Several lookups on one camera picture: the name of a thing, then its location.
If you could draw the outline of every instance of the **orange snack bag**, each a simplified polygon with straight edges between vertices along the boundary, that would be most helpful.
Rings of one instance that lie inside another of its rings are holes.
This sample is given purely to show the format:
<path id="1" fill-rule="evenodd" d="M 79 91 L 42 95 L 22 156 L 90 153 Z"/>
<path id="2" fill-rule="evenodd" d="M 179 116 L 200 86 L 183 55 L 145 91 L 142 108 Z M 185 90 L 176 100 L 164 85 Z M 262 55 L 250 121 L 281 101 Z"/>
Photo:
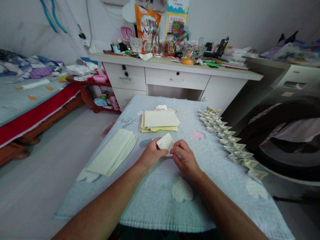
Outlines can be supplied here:
<path id="1" fill-rule="evenodd" d="M 151 44 L 152 30 L 157 30 L 160 24 L 161 15 L 151 9 L 145 10 L 135 4 L 138 38 L 142 39 L 142 53 L 147 53 L 147 44 Z"/>

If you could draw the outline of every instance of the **white desk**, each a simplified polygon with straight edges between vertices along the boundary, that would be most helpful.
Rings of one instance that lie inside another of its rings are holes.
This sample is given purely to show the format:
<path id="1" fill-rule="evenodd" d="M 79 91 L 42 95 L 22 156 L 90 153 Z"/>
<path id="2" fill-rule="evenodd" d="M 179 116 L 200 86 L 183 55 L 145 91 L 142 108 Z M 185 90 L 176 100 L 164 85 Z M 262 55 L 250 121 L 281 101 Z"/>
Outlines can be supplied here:
<path id="1" fill-rule="evenodd" d="M 134 95 L 151 95 L 202 100 L 222 114 L 248 80 L 263 77 L 244 70 L 188 66 L 166 58 L 143 61 L 94 53 L 90 59 L 103 63 L 121 110 Z"/>

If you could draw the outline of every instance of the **hand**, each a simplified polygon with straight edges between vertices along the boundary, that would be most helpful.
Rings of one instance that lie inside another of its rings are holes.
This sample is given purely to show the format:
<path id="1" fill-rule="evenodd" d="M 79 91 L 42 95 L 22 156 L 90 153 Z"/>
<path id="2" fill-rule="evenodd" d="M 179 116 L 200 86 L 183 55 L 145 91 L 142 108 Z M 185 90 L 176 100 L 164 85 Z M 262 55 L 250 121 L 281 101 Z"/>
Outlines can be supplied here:
<path id="1" fill-rule="evenodd" d="M 156 142 L 161 139 L 158 137 L 153 141 L 149 142 L 146 149 L 141 154 L 140 158 L 137 161 L 137 164 L 140 165 L 146 174 L 153 168 L 154 165 L 158 162 L 161 157 L 164 157 L 168 154 L 168 150 L 160 150 Z"/>
<path id="2" fill-rule="evenodd" d="M 191 181 L 196 182 L 202 179 L 204 172 L 200 169 L 192 150 L 183 139 L 173 145 L 170 153 L 173 154 L 173 160 L 180 171 L 187 175 Z"/>

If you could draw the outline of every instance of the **floor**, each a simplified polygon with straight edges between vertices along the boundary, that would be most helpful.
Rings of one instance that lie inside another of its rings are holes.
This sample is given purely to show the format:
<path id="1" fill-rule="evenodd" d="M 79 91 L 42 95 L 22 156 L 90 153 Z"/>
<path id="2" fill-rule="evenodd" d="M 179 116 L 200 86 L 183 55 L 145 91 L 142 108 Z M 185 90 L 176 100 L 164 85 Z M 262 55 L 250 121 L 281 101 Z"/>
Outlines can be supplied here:
<path id="1" fill-rule="evenodd" d="M 65 222 L 51 217 L 101 143 L 104 128 L 118 116 L 94 114 L 82 106 L 44 132 L 28 158 L 0 168 L 0 239 L 50 239 L 62 228 Z M 263 183 L 279 197 L 315 190 L 271 174 Z M 296 239 L 319 239 L 319 208 L 285 202 L 277 206 Z"/>

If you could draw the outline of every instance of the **wall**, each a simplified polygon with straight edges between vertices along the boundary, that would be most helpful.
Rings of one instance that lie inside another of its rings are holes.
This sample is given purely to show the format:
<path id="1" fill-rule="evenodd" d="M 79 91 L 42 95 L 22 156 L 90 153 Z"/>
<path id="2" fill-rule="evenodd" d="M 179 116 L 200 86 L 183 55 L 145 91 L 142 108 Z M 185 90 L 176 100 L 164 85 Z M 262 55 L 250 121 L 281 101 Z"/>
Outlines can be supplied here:
<path id="1" fill-rule="evenodd" d="M 105 11 L 100 0 L 88 0 L 94 36 L 92 51 L 110 49 L 110 42 L 119 38 L 124 20 Z M 44 0 L 51 13 L 51 3 Z M 89 23 L 85 0 L 55 1 L 57 17 L 69 34 L 53 32 L 43 13 L 39 0 L 2 0 L 0 14 L 0 48 L 24 55 L 40 54 L 51 59 L 71 63 L 87 56 L 78 37 L 79 22 L 89 38 Z M 121 7 L 107 8 L 121 14 Z M 286 36 L 299 30 L 298 38 L 320 39 L 318 0 L 191 0 L 188 26 L 192 39 L 204 37 L 205 42 L 230 37 L 230 45 L 243 48 L 252 46 L 264 52 L 277 43 L 281 33 Z M 166 14 L 162 16 L 161 37 L 165 37 Z"/>

